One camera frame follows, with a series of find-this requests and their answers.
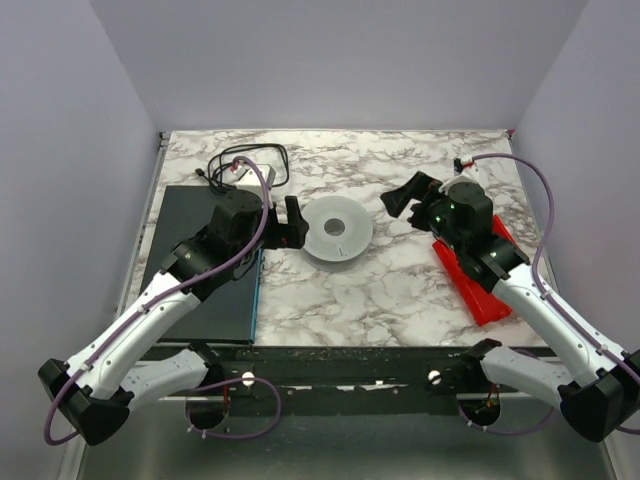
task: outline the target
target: red plastic object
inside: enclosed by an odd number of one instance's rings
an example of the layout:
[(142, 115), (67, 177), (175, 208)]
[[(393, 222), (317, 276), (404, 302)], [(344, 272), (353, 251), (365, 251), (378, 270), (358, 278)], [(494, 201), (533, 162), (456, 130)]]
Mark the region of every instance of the red plastic object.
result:
[[(516, 243), (500, 218), (496, 215), (493, 216), (493, 233), (506, 238), (514, 244)], [(492, 294), (485, 292), (478, 283), (471, 280), (462, 272), (458, 266), (455, 253), (453, 253), (444, 242), (436, 240), (433, 244), (433, 249), (438, 254), (438, 257), (440, 257), (440, 261), (447, 270), (447, 273), (449, 273), (451, 280), (462, 295), (469, 310), (471, 310), (471, 314), (478, 325), (482, 326), (489, 322), (496, 322), (511, 314), (511, 308)]]

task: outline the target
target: black cable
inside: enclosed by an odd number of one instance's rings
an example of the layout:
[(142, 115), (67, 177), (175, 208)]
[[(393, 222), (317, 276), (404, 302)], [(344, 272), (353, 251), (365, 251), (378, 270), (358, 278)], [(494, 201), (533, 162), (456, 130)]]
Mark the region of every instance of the black cable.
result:
[[(223, 195), (225, 192), (235, 188), (233, 185), (224, 183), (222, 181), (224, 172), (232, 166), (232, 162), (223, 163), (223, 157), (225, 155), (237, 155), (240, 153), (261, 150), (264, 148), (273, 148), (277, 150), (280, 154), (280, 158), (282, 159), (282, 164), (284, 165), (285, 178), (279, 183), (274, 183), (273, 188), (286, 185), (290, 178), (289, 154), (287, 153), (287, 149), (284, 147), (284, 145), (281, 145), (279, 143), (250, 143), (246, 145), (235, 145), (225, 148), (223, 151), (214, 155), (211, 160), (209, 160), (206, 172), (201, 168), (197, 168), (196, 173), (207, 181), (207, 183), (209, 184), (209, 188), (213, 193), (215, 193), (216, 195)], [(218, 161), (218, 166), (212, 170), (212, 167), (216, 161)]]
[(234, 277), (234, 278), (233, 278), (233, 281), (234, 281), (234, 282), (237, 282), (238, 280), (242, 280), (242, 279), (245, 277), (245, 275), (246, 275), (247, 273), (249, 273), (249, 270), (252, 270), (252, 269), (253, 269), (253, 267), (255, 266), (255, 264), (256, 264), (256, 262), (258, 261), (258, 258), (259, 258), (259, 257), (260, 257), (260, 252), (259, 252), (258, 250), (256, 250), (255, 252), (253, 252), (253, 259), (251, 260), (251, 265), (249, 265), (249, 266), (245, 269), (245, 271), (244, 271), (244, 272), (242, 272), (242, 273), (240, 274), (240, 276), (239, 276), (239, 277)]

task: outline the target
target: marble surface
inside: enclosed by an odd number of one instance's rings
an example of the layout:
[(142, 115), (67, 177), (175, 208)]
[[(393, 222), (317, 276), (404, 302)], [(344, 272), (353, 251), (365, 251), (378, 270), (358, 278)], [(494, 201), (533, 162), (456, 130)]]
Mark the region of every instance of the marble surface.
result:
[[(297, 251), (265, 254), (256, 343), (312, 346), (463, 346), (485, 337), (509, 345), (544, 345), (515, 315), (478, 327), (453, 288), (429, 234), (412, 230), (408, 211), (398, 220), (379, 196), (404, 184), (417, 170), (435, 178), (452, 174), (452, 159), (466, 153), (510, 152), (502, 131), (199, 131), (174, 132), (140, 246), (130, 290), (139, 292), (155, 222), (167, 185), (202, 185), (194, 174), (222, 149), (243, 143), (287, 147), (291, 181), (274, 199), (295, 194), (304, 206), (325, 195), (362, 204), (374, 223), (367, 258), (353, 270), (315, 270)], [(282, 178), (275, 151), (253, 155)], [(520, 247), (532, 255), (538, 238), (513, 162), (484, 160), (481, 182)]]

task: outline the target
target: white roll of tape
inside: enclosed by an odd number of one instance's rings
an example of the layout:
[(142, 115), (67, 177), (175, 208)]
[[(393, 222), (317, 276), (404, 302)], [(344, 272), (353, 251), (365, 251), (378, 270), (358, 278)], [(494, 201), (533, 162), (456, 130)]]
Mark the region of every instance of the white roll of tape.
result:
[(373, 223), (358, 202), (346, 197), (322, 197), (302, 210), (309, 232), (302, 250), (307, 262), (320, 270), (342, 272), (366, 254)]

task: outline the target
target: cable clip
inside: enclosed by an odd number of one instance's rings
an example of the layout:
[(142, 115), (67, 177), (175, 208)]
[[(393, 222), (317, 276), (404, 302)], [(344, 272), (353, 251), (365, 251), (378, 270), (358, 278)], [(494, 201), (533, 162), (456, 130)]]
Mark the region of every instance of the cable clip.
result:
[(475, 162), (473, 161), (473, 155), (461, 155), (460, 163), (462, 164), (462, 168), (467, 168), (473, 165)]

